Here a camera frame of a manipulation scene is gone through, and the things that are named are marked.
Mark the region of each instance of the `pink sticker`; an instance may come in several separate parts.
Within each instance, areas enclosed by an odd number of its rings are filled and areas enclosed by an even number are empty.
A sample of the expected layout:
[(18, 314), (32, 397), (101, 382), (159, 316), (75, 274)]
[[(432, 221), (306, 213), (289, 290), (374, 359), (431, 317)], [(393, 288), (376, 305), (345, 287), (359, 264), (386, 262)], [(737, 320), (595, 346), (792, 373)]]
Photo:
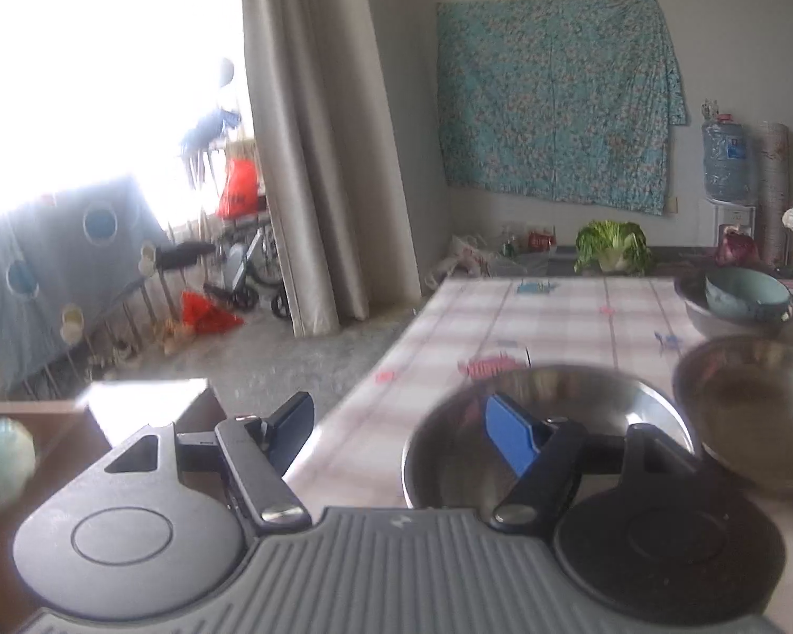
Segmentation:
[(392, 369), (385, 370), (383, 372), (377, 372), (376, 383), (387, 384), (390, 381), (394, 381), (395, 378), (397, 378), (397, 373), (394, 372)]
[(529, 364), (526, 362), (515, 360), (513, 357), (503, 352), (498, 357), (474, 358), (466, 363), (459, 362), (458, 371), (464, 376), (469, 376), (474, 381), (478, 381), (483, 378), (496, 376), (496, 374), (500, 372), (507, 372), (511, 369), (520, 369), (528, 366)]

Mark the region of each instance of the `red plastic bag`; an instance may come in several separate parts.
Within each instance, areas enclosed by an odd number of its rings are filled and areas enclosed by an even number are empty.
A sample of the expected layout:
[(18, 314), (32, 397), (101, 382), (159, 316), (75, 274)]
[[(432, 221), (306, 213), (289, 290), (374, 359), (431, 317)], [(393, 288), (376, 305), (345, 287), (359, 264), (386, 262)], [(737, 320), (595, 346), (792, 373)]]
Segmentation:
[(240, 317), (214, 305), (206, 296), (182, 291), (182, 323), (193, 327), (196, 334), (225, 334), (244, 322)]
[(226, 160), (226, 187), (217, 216), (237, 219), (259, 211), (259, 173), (253, 160)]
[(755, 241), (737, 231), (725, 234), (717, 247), (715, 260), (719, 267), (752, 267), (760, 263)]

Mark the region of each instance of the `blue sticker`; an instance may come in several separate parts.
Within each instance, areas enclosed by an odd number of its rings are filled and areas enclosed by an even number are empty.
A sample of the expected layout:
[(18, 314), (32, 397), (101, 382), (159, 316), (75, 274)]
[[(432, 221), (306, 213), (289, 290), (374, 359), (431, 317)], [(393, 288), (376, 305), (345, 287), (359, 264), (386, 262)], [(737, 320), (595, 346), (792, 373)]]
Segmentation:
[(659, 334), (656, 331), (656, 340), (660, 343), (660, 351), (661, 354), (664, 353), (665, 350), (667, 351), (679, 351), (681, 350), (681, 339), (675, 334), (669, 334), (664, 336)]
[(529, 293), (531, 295), (547, 295), (558, 288), (558, 284), (551, 281), (523, 281), (517, 287), (517, 293)]
[(725, 140), (725, 158), (744, 160), (746, 158), (746, 141), (737, 137), (727, 138)]
[(15, 260), (6, 270), (6, 285), (16, 296), (33, 298), (38, 295), (38, 281), (26, 262)]
[(82, 220), (85, 237), (94, 245), (111, 243), (117, 234), (117, 217), (111, 207), (95, 205), (85, 213)]

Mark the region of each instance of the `teal bowl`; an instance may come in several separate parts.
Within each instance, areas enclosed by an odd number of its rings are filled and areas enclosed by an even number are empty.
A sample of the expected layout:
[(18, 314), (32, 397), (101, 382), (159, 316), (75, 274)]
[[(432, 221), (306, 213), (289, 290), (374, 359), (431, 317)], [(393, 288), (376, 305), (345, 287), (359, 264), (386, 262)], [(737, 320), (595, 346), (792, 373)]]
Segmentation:
[(708, 271), (705, 297), (711, 312), (738, 322), (779, 321), (790, 304), (790, 292), (783, 283), (763, 272), (740, 267)]

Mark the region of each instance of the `blue gripper pad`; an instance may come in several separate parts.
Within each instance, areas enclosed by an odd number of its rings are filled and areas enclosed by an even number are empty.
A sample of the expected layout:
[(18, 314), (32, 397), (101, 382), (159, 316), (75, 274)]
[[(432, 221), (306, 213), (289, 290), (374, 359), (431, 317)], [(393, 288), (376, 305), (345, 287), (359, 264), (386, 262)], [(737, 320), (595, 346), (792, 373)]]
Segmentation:
[(496, 449), (518, 477), (540, 455), (539, 441), (534, 438), (539, 422), (516, 402), (495, 393), (484, 406), (484, 427)]

